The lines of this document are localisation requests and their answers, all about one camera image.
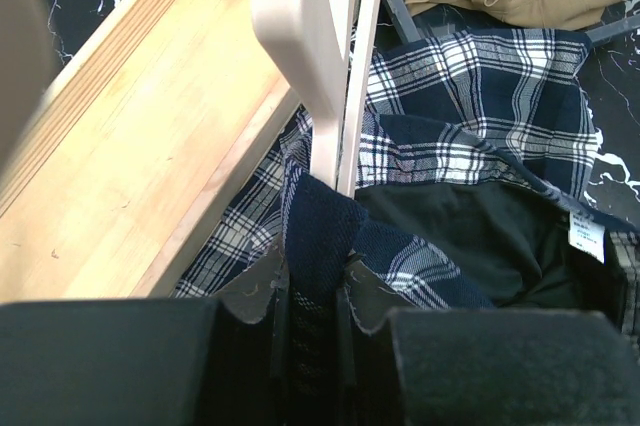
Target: black marble surface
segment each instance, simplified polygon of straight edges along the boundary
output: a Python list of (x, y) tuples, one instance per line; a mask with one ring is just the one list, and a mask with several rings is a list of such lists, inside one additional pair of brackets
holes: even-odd
[[(121, 0), (47, 0), (52, 41), (64, 67)], [(433, 34), (500, 26), (493, 18), (452, 7), (423, 13), (416, 22)], [(640, 0), (607, 9), (603, 23), (640, 13)], [(381, 13), (376, 44), (399, 43), (391, 21)], [(598, 209), (640, 226), (640, 30), (597, 48), (583, 66), (580, 84), (598, 129), (600, 150), (585, 194)]]

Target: wooden box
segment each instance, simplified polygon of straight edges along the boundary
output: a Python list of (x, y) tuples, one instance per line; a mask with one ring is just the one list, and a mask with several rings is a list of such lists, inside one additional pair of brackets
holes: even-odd
[(5, 175), (0, 302), (167, 295), (297, 105), (249, 0), (124, 0)]

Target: white plastic part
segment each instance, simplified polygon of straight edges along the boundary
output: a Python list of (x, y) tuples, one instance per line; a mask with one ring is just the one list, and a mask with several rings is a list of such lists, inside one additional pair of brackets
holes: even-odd
[(360, 0), (356, 44), (351, 62), (351, 77), (349, 78), (347, 107), (344, 116), (342, 157), (340, 158), (337, 188), (338, 192), (351, 198), (355, 194), (364, 101), (367, 94), (379, 7), (380, 0)]
[(352, 7), (353, 0), (251, 0), (258, 41), (313, 119), (310, 172), (334, 189)]

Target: clothing tag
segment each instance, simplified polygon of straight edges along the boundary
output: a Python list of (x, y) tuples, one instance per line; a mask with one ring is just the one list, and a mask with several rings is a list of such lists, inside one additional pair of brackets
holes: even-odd
[(604, 264), (604, 226), (571, 213), (569, 244)]

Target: plaid shirt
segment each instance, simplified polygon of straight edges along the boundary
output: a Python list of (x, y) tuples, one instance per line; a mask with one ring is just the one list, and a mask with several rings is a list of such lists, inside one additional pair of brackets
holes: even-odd
[[(640, 235), (579, 201), (597, 150), (575, 81), (589, 48), (581, 33), (488, 30), (376, 54), (357, 188), (502, 181), (604, 225), (626, 277), (622, 333), (637, 348)], [(310, 149), (311, 121), (301, 109), (229, 205), (175, 296), (212, 294), (282, 232), (294, 302), (311, 316), (328, 306), (351, 250), (417, 306), (491, 307), (437, 247), (368, 220), (355, 201), (312, 178)]]

